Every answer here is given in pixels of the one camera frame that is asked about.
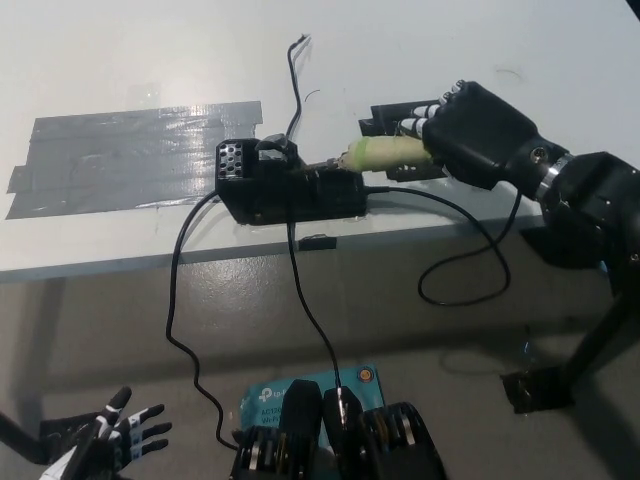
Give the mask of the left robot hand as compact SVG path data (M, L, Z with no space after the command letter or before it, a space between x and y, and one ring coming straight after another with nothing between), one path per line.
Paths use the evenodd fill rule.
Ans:
M165 405L146 407L121 419L131 397L131 388L124 386L107 402L74 448L62 479L88 476L91 468L118 473L133 461L169 445L162 435L172 429L171 422L144 427L165 411Z

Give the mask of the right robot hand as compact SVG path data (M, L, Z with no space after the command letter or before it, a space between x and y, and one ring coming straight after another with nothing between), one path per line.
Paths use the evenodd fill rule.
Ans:
M415 108L398 129L421 140L457 180L485 190L508 182L530 199L548 169L568 153L475 81L457 81L438 103Z

